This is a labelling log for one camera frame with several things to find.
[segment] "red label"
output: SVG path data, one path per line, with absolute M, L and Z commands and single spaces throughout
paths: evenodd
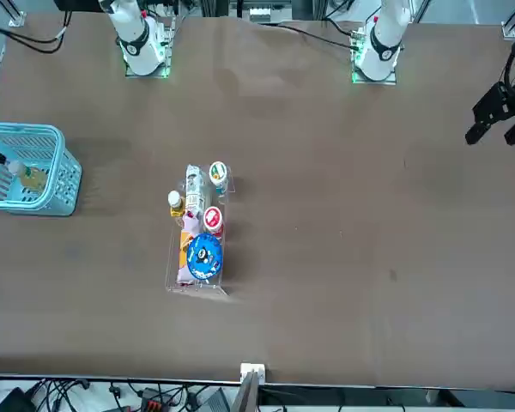
M 206 212 L 206 216 L 204 216 L 204 220 L 206 221 L 206 225 L 208 227 L 215 228 L 219 226 L 221 220 L 221 212 L 218 208 L 210 208 Z

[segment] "bottle cap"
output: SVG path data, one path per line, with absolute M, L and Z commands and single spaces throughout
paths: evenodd
M 210 206 L 204 212 L 204 227 L 211 233 L 216 233 L 221 230 L 223 225 L 223 216 L 221 211 L 216 206 Z
M 174 209 L 181 206 L 181 195 L 179 195 L 178 191 L 171 191 L 168 193 L 168 203 L 170 203 L 170 206 Z
M 25 172 L 26 166 L 20 161 L 11 161 L 8 164 L 8 170 L 14 176 L 21 176 Z
M 209 167 L 209 179 L 214 186 L 222 186 L 227 182 L 227 166 L 222 161 L 215 161 Z

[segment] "light blue basket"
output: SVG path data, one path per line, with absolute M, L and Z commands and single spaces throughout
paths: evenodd
M 68 216 L 75 210 L 82 168 L 65 147 L 63 133 L 45 124 L 0 123 L 0 153 L 48 175 L 39 194 L 0 165 L 0 209 L 24 215 Z

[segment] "transparent container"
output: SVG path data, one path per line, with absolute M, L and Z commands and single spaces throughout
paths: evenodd
M 209 165 L 200 166 L 208 176 Z M 229 195 L 234 193 L 234 182 L 231 169 L 228 168 L 228 183 L 227 191 L 223 195 L 219 195 L 215 190 L 215 186 L 208 179 L 208 187 L 211 193 L 211 205 L 216 206 L 221 211 L 223 216 L 223 235 L 221 236 L 221 248 L 223 249 L 223 261 L 225 262 L 225 255 L 228 253 L 225 248 L 225 239 L 229 233 L 229 220 L 227 217 L 227 206 L 229 202 Z M 181 180 L 178 184 L 178 190 L 185 193 L 185 180 Z M 170 236 L 170 245 L 168 248 L 168 263 L 166 270 L 166 290 L 168 292 L 174 292 L 177 294 L 185 294 L 187 296 L 196 296 L 205 299 L 213 300 L 227 300 L 227 292 L 221 285 L 221 279 L 223 277 L 223 270 L 209 278 L 206 281 L 199 281 L 193 279 L 192 283 L 178 282 L 178 271 L 179 271 L 179 238 L 181 235 L 181 227 L 178 223 L 172 219 L 172 234 Z

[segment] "blue lid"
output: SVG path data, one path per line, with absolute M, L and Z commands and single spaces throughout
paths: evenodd
M 187 267 L 200 281 L 205 281 L 220 272 L 223 265 L 223 250 L 220 241 L 209 233 L 199 234 L 187 249 Z

